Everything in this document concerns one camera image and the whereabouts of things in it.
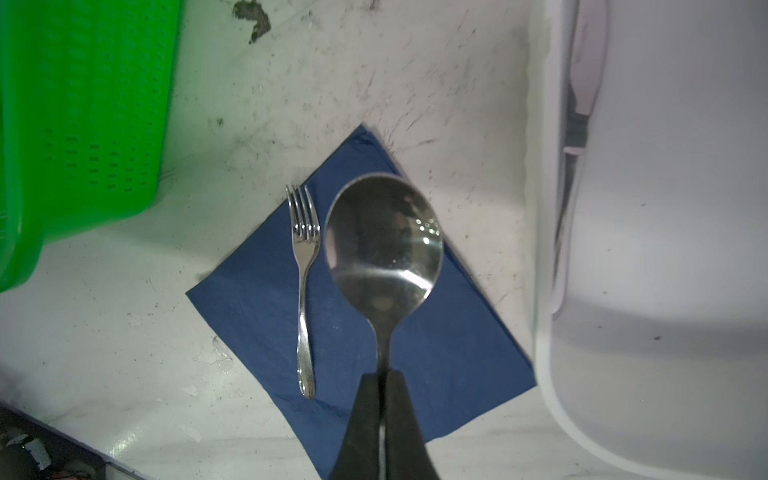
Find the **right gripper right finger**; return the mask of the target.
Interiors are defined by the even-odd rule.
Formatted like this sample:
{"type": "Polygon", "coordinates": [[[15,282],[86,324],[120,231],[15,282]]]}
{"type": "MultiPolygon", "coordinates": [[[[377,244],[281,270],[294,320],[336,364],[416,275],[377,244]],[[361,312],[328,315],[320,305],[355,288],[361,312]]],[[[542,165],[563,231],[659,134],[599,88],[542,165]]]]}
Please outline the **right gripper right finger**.
{"type": "Polygon", "coordinates": [[[390,369],[384,381],[384,478],[432,479],[439,475],[429,457],[404,375],[390,369]]]}

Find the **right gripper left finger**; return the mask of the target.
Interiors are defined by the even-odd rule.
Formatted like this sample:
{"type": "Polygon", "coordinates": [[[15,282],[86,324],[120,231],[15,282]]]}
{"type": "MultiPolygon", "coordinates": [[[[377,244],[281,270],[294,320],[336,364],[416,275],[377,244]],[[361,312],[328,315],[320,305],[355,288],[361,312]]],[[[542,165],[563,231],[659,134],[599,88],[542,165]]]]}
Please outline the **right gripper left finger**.
{"type": "Polygon", "coordinates": [[[381,398],[375,373],[361,377],[341,449],[329,478],[378,479],[381,398]]]}

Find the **dark blue paper napkin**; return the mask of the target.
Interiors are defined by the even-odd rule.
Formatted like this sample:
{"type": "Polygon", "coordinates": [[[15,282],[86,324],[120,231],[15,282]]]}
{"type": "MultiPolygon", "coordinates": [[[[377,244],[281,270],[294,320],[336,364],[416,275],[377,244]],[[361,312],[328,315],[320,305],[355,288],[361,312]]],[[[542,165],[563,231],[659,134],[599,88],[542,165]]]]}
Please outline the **dark blue paper napkin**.
{"type": "MultiPolygon", "coordinates": [[[[188,298],[270,396],[321,478],[338,457],[375,337],[344,298],[324,255],[307,281],[316,395],[296,375],[298,268],[286,206],[278,207],[188,298]]],[[[407,382],[426,440],[446,436],[533,388],[530,361],[451,249],[426,301],[397,327],[393,366],[407,382]]]]}

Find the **silver spoon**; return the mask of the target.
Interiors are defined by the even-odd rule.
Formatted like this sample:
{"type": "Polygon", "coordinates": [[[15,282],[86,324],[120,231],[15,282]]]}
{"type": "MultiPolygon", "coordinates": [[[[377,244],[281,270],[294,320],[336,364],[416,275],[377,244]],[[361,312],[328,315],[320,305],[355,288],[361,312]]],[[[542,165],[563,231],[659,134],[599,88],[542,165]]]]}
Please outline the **silver spoon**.
{"type": "Polygon", "coordinates": [[[343,297],[371,325],[376,371],[383,375],[392,334],[426,301],[439,278],[444,239],[437,215],[403,178],[364,175],[334,199],[324,252],[343,297]]]}

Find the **silver fork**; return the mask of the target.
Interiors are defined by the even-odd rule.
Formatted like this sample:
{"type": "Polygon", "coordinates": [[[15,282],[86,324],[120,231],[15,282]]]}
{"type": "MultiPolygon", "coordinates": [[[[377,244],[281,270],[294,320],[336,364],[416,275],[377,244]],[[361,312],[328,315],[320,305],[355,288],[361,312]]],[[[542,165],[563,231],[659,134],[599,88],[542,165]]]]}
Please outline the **silver fork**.
{"type": "Polygon", "coordinates": [[[286,186],[291,221],[293,255],[298,268],[297,377],[299,389],[307,399],[315,397],[315,376],[306,312],[309,270],[321,245],[321,227],[313,198],[306,185],[286,186]]]}

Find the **green plastic basket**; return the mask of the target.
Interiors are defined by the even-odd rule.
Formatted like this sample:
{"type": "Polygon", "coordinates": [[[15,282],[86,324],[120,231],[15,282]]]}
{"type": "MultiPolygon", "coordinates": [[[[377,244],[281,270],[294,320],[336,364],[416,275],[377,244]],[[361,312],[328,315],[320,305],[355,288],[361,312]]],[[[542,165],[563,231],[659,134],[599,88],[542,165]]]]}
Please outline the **green plastic basket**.
{"type": "Polygon", "coordinates": [[[182,5],[1,5],[1,287],[154,200],[182,5]]]}

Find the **silver knife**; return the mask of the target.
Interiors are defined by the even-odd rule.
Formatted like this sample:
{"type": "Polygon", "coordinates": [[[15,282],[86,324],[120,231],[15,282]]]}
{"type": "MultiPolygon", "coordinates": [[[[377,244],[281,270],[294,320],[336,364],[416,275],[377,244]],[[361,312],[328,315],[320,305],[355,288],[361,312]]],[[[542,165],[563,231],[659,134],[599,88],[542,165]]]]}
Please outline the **silver knife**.
{"type": "Polygon", "coordinates": [[[565,301],[569,255],[582,155],[587,150],[589,121],[598,98],[609,33],[607,1],[577,1],[569,36],[565,76],[564,133],[559,158],[558,221],[554,241],[551,312],[558,314],[565,301]]]}

